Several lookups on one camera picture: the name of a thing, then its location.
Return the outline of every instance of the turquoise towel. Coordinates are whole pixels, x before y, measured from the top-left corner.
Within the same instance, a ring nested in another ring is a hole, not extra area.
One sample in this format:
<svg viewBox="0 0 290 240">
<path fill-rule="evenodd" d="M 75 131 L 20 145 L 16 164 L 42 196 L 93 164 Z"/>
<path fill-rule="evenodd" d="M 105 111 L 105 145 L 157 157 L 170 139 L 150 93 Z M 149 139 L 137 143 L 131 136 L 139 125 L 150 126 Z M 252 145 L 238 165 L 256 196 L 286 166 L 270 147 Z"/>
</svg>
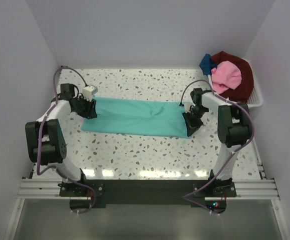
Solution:
<svg viewBox="0 0 290 240">
<path fill-rule="evenodd" d="M 85 119 L 83 131 L 188 138 L 178 102 L 95 99 L 97 118 Z"/>
</svg>

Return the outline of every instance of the gray wall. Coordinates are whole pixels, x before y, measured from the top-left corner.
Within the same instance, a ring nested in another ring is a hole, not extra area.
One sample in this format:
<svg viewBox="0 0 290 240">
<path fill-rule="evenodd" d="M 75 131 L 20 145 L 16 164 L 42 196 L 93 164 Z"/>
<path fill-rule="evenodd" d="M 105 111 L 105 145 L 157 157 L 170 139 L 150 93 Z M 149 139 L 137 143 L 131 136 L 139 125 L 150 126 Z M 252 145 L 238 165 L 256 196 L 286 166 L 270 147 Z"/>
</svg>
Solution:
<svg viewBox="0 0 290 240">
<path fill-rule="evenodd" d="M 256 137 L 290 227 L 290 1 L 277 0 L 248 50 L 264 96 Z"/>
<path fill-rule="evenodd" d="M 49 105 L 56 67 L 26 2 L 0 0 L 0 239 L 31 165 L 24 126 Z"/>
<path fill-rule="evenodd" d="M 275 0 L 27 0 L 56 60 L 78 68 L 195 68 L 243 56 Z"/>
</svg>

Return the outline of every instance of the maroon cloth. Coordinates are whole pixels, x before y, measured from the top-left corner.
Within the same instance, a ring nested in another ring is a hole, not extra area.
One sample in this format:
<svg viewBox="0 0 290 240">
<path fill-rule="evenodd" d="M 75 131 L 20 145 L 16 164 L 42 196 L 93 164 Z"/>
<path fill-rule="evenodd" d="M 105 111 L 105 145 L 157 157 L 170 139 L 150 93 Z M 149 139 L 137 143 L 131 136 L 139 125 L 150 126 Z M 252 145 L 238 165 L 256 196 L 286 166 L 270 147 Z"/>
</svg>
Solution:
<svg viewBox="0 0 290 240">
<path fill-rule="evenodd" d="M 254 89 L 254 76 L 249 63 L 224 51 L 213 55 L 210 59 L 216 64 L 230 61 L 239 68 L 242 77 L 241 84 L 236 89 L 228 89 L 220 95 L 235 102 L 246 103 Z"/>
</svg>

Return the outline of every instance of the purple cable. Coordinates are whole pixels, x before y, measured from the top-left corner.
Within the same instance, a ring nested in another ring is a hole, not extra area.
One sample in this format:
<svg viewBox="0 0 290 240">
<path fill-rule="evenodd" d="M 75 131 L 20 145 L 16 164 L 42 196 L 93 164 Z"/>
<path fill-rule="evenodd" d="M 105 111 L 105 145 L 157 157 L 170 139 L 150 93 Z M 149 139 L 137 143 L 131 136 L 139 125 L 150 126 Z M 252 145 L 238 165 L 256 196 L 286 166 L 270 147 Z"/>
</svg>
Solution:
<svg viewBox="0 0 290 240">
<path fill-rule="evenodd" d="M 236 152 L 240 151 L 241 149 L 243 149 L 245 146 L 247 146 L 247 145 L 248 145 L 248 144 L 253 140 L 253 138 L 254 138 L 254 136 L 255 136 L 255 125 L 254 125 L 254 123 L 253 123 L 253 121 L 252 121 L 252 119 L 251 119 L 249 113 L 248 113 L 248 112 L 247 112 L 243 107 L 241 107 L 240 105 L 236 104 L 235 102 L 230 101 L 230 100 L 228 100 L 228 99 L 226 99 L 226 98 L 224 98 L 224 97 L 218 95 L 217 93 L 215 93 L 215 91 L 213 90 L 213 88 L 211 87 L 211 85 L 210 85 L 210 83 L 209 83 L 208 81 L 203 80 L 203 79 L 200 79 L 200 80 L 195 80 L 195 81 L 191 82 L 191 83 L 190 83 L 190 84 L 189 84 L 189 85 L 184 89 L 184 92 L 183 92 L 183 94 L 182 94 L 182 96 L 181 96 L 181 99 L 180 99 L 180 104 L 182 104 L 182 100 L 183 100 L 183 97 L 184 97 L 184 95 L 185 95 L 185 91 L 187 90 L 187 88 L 188 88 L 191 84 L 194 84 L 194 83 L 196 83 L 196 82 L 206 82 L 206 83 L 208 84 L 208 86 L 210 87 L 210 90 L 212 91 L 212 93 L 213 93 L 214 96 L 216 96 L 217 98 L 219 98 L 219 99 L 225 101 L 226 103 L 229 103 L 229 104 L 232 104 L 232 105 L 238 107 L 238 108 L 239 108 L 239 109 L 240 109 L 240 110 L 241 110 L 241 111 L 242 111 L 242 112 L 243 112 L 243 113 L 248 117 L 248 119 L 249 119 L 249 121 L 250 121 L 250 123 L 251 123 L 251 126 L 252 126 L 252 134 L 251 134 L 251 137 L 250 137 L 250 139 L 249 139 L 249 140 L 248 140 L 244 145 L 241 145 L 239 148 L 237 148 L 237 149 L 234 151 L 234 153 L 236 153 Z M 210 184 L 211 184 L 211 183 L 212 183 L 212 182 L 213 182 L 213 181 L 214 181 L 214 180 L 219 176 L 219 174 L 220 174 L 220 173 L 222 172 L 222 170 L 226 167 L 226 165 L 229 163 L 229 161 L 231 160 L 231 158 L 232 158 L 233 156 L 234 156 L 233 153 L 231 153 L 231 154 L 229 155 L 228 159 L 225 161 L 224 165 L 220 168 L 219 172 L 217 172 L 216 175 L 215 175 L 212 179 L 210 179 L 209 182 L 207 182 L 207 183 L 206 183 L 205 185 L 203 185 L 201 188 L 199 188 L 199 189 L 197 189 L 197 190 L 195 190 L 195 191 L 193 191 L 193 192 L 191 192 L 191 193 L 189 193 L 189 194 L 187 194 L 187 195 L 184 195 L 184 196 L 183 196 L 183 199 L 186 200 L 186 201 L 188 201 L 188 202 L 191 202 L 191 203 L 197 204 L 198 206 L 200 206 L 200 207 L 202 207 L 202 208 L 204 208 L 204 209 L 210 211 L 211 213 L 217 214 L 216 212 L 214 212 L 214 211 L 208 209 L 206 206 L 200 204 L 199 202 L 196 202 L 196 201 L 194 201 L 194 200 L 188 199 L 188 197 L 190 197 L 190 196 L 192 196 L 192 195 L 194 195 L 194 194 L 200 192 L 201 190 L 205 189 L 206 187 L 208 187 L 208 186 L 209 186 L 209 185 L 210 185 Z"/>
<path fill-rule="evenodd" d="M 77 186 L 80 186 L 80 187 L 84 187 L 84 188 L 87 188 L 89 190 L 91 190 L 93 192 L 93 203 L 92 205 L 83 210 L 83 211 L 79 211 L 78 214 L 83 214 L 83 213 L 86 213 L 88 212 L 92 207 L 94 207 L 95 203 L 96 203 L 96 192 L 93 188 L 91 188 L 90 186 L 87 186 L 87 185 L 84 185 L 84 184 L 81 184 L 79 182 L 76 182 L 75 180 L 73 179 L 70 179 L 68 177 L 66 177 L 65 175 L 63 175 L 58 169 L 56 166 L 48 166 L 46 168 L 44 168 L 44 170 L 40 171 L 40 161 L 41 161 L 41 145 L 42 145 L 42 133 L 43 133 L 43 127 L 44 127 L 44 124 L 46 122 L 46 119 L 47 117 L 49 116 L 49 114 L 51 113 L 51 111 L 53 111 L 53 109 L 56 107 L 56 105 L 58 104 L 58 96 L 57 96 L 57 90 L 56 90 L 56 75 L 59 71 L 61 71 L 62 69 L 69 69 L 69 70 L 72 70 L 74 72 L 76 72 L 84 81 L 85 85 L 87 86 L 87 83 L 85 82 L 85 79 L 82 77 L 82 75 L 77 72 L 75 69 L 72 69 L 70 67 L 67 67 L 67 66 L 62 66 L 60 67 L 59 69 L 56 70 L 56 72 L 54 73 L 54 77 L 53 77 L 53 88 L 54 88 L 54 92 L 55 92 L 55 104 L 50 107 L 50 109 L 46 112 L 46 115 L 44 116 L 40 126 L 39 126 L 39 129 L 38 129 L 38 153 L 37 153 L 37 161 L 36 161 L 36 173 L 37 175 L 42 175 L 44 172 L 46 172 L 48 169 L 56 169 L 57 173 L 63 178 L 63 179 L 68 179 L 70 182 L 72 182 L 73 184 L 76 184 Z"/>
<path fill-rule="evenodd" d="M 71 67 L 68 67 L 68 66 L 61 66 L 59 69 L 57 69 L 55 71 L 54 76 L 53 76 L 53 89 L 54 89 L 54 93 L 55 93 L 55 102 L 56 102 L 56 104 L 58 103 L 58 95 L 57 95 L 57 89 L 56 89 L 56 76 L 63 69 L 72 70 L 73 72 L 77 73 L 81 77 L 83 82 L 85 83 L 85 86 L 88 86 L 86 81 L 85 81 L 85 79 L 83 78 L 83 76 L 78 71 L 76 71 L 75 69 L 73 69 Z"/>
</svg>

